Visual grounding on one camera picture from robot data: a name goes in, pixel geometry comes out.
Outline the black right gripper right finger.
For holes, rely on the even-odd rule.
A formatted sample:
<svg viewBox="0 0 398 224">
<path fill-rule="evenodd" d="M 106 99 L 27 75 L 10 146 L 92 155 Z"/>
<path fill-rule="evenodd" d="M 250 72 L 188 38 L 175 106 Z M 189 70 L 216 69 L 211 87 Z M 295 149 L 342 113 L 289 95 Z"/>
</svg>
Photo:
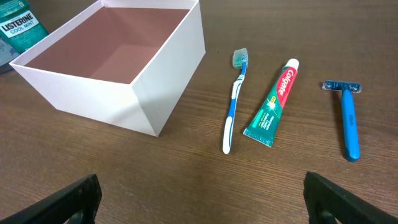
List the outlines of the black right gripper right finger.
<svg viewBox="0 0 398 224">
<path fill-rule="evenodd" d="M 310 224 L 337 222 L 397 224 L 396 217 L 315 172 L 307 172 L 303 184 L 303 196 Z"/>
</svg>

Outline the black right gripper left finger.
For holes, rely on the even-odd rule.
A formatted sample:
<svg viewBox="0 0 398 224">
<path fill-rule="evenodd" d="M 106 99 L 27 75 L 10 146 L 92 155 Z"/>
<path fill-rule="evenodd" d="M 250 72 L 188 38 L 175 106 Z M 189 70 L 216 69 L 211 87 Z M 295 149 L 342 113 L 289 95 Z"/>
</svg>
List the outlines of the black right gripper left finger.
<svg viewBox="0 0 398 224">
<path fill-rule="evenodd" d="M 102 198 L 97 175 L 90 174 L 41 201 L 1 220 L 1 224 L 95 224 Z"/>
</svg>

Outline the white cardboard box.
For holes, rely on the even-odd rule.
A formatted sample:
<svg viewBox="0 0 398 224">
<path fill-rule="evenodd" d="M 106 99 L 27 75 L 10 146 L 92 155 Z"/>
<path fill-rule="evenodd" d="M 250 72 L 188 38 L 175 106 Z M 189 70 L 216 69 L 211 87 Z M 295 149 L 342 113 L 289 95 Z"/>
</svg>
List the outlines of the white cardboard box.
<svg viewBox="0 0 398 224">
<path fill-rule="evenodd" d="M 204 54 L 198 1 L 96 1 L 11 65 L 57 110 L 158 136 Z"/>
</svg>

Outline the green Listerine mouthwash bottle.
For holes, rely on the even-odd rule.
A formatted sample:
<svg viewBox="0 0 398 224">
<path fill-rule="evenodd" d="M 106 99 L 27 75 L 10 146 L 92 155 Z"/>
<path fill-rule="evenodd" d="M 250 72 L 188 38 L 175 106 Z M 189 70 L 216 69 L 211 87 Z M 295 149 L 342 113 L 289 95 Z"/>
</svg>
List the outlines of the green Listerine mouthwash bottle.
<svg viewBox="0 0 398 224">
<path fill-rule="evenodd" d="M 19 54 L 48 36 L 27 0 L 1 0 L 1 37 Z"/>
</svg>

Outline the clear blue soap pump bottle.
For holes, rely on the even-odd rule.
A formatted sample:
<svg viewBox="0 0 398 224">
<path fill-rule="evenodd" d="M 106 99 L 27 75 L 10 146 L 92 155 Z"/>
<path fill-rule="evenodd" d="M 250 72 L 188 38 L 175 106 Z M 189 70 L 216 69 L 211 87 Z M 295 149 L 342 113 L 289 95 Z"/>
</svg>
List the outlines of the clear blue soap pump bottle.
<svg viewBox="0 0 398 224">
<path fill-rule="evenodd" d="M 11 47 L 3 38 L 0 40 L 0 72 L 1 74 L 12 70 L 9 62 L 19 56 L 14 48 Z"/>
</svg>

